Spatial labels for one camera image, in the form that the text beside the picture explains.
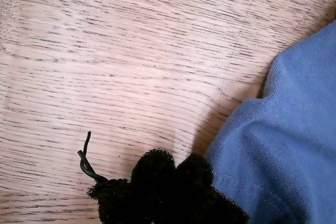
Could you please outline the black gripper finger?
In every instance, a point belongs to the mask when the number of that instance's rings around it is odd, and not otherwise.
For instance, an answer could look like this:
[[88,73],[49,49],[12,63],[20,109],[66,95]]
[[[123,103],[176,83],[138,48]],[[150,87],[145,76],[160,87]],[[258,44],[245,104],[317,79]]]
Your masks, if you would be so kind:
[[212,185],[209,162],[191,154],[175,170],[177,183],[168,223],[247,223],[248,215]]
[[88,188],[88,196],[98,203],[101,223],[152,223],[164,184],[174,171],[173,156],[153,149],[138,160],[130,180],[111,179]]

